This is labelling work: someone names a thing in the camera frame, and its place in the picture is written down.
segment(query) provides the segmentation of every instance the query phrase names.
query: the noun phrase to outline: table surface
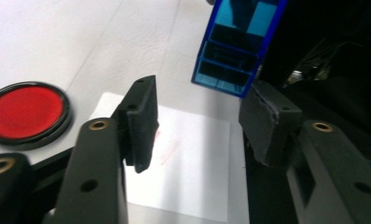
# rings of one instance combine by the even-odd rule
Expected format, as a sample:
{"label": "table surface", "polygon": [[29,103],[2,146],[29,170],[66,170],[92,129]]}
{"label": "table surface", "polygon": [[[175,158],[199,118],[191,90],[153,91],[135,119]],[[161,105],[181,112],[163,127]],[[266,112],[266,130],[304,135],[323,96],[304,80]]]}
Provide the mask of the table surface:
{"label": "table surface", "polygon": [[[62,137],[24,154],[36,163],[72,147],[104,92],[124,95],[157,75],[160,105],[231,123],[227,223],[249,223],[240,100],[190,82],[211,11],[204,0],[0,1],[0,89],[47,82],[75,111]],[[219,223],[132,203],[129,214],[130,223]]]}

